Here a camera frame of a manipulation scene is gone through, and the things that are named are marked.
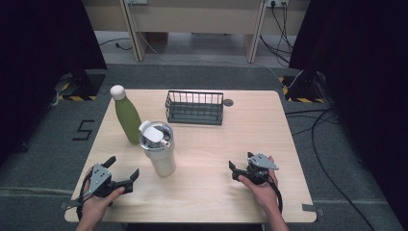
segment green bottle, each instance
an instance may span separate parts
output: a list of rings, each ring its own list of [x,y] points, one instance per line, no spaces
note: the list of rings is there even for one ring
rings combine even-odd
[[[115,101],[117,119],[122,125],[129,142],[139,143],[139,127],[141,125],[138,111],[132,102],[126,97],[125,88],[116,85],[111,88],[111,96]]]

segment metal wire basket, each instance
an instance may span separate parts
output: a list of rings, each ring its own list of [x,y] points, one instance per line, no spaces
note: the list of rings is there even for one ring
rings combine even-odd
[[[168,122],[221,125],[223,93],[169,90]]]

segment white bottle cap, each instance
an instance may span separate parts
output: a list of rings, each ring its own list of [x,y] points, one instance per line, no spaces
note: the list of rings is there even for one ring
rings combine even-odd
[[[140,125],[139,130],[141,131],[144,137],[146,137],[152,142],[159,142],[164,137],[163,132],[153,127],[149,120],[143,122]]]
[[[111,88],[111,96],[114,100],[122,100],[126,97],[125,88],[121,85],[115,85]]]

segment black stand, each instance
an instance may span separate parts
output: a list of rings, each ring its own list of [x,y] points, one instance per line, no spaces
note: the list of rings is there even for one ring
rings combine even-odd
[[[304,70],[297,78],[295,76],[284,76],[282,84],[285,98],[292,102],[322,103],[323,99],[319,86],[315,79],[317,72]]]
[[[63,89],[65,100],[95,100],[105,79],[104,74],[87,74],[85,70],[72,72],[72,80]]]

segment black curtain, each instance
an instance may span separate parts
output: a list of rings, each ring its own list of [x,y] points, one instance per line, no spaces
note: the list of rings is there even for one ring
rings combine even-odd
[[[407,30],[404,0],[312,0],[290,63],[325,74],[351,139],[406,230]]]
[[[106,64],[80,0],[0,3],[1,161],[22,143],[66,73]]]

